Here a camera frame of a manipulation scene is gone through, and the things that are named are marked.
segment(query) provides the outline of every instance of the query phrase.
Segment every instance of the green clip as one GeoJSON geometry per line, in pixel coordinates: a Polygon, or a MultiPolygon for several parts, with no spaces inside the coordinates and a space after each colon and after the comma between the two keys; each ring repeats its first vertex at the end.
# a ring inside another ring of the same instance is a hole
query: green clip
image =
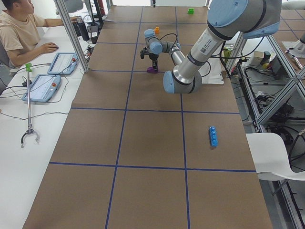
{"type": "Polygon", "coordinates": [[[31,69],[31,67],[32,67],[32,63],[26,63],[26,64],[25,64],[25,68],[26,68],[26,71],[27,71],[27,72],[30,72],[30,73],[31,73],[31,72],[33,71],[33,70],[31,69]]]}
{"type": "Polygon", "coordinates": [[[187,14],[194,14],[194,8],[189,8],[189,11],[187,12],[187,14]]]}

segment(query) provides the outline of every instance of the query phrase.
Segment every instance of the orange object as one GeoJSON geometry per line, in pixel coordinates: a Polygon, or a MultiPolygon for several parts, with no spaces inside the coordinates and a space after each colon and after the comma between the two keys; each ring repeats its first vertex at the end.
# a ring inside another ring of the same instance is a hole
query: orange object
{"type": "Polygon", "coordinates": [[[160,33],[160,29],[158,26],[156,28],[154,28],[154,33],[160,33]]]}

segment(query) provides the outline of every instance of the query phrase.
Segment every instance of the black hair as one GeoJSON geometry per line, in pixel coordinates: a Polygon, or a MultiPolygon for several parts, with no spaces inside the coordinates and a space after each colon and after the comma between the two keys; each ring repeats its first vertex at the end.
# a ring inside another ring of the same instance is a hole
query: black hair
{"type": "Polygon", "coordinates": [[[19,0],[2,0],[4,6],[8,9],[8,10],[12,10],[13,9],[13,3],[14,2],[19,2],[19,0]]]}

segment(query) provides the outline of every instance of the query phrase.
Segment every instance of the blue block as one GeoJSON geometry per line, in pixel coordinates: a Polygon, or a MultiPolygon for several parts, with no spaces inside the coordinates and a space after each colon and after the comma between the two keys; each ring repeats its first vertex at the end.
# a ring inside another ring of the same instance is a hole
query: blue block
{"type": "Polygon", "coordinates": [[[216,127],[215,126],[210,126],[209,132],[210,132],[211,146],[217,147],[218,146],[218,139],[217,139],[216,127]]]}

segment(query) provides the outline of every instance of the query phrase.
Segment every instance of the chair leg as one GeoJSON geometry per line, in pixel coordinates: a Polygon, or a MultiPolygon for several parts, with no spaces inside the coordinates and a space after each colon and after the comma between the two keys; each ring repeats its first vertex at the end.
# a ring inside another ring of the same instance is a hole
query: chair leg
{"type": "Polygon", "coordinates": [[[285,180],[273,193],[272,196],[274,196],[287,182],[289,179],[285,180]]]}

